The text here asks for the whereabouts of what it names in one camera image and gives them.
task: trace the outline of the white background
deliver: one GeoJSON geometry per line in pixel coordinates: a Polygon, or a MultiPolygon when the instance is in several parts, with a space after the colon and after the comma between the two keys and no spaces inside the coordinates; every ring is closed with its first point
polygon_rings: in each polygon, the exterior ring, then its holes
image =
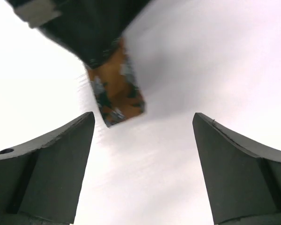
{"type": "Polygon", "coordinates": [[[126,38],[148,111],[107,129],[81,62],[0,1],[0,150],[94,111],[75,225],[211,225],[192,117],[281,150],[281,0],[155,0],[126,38]]]}

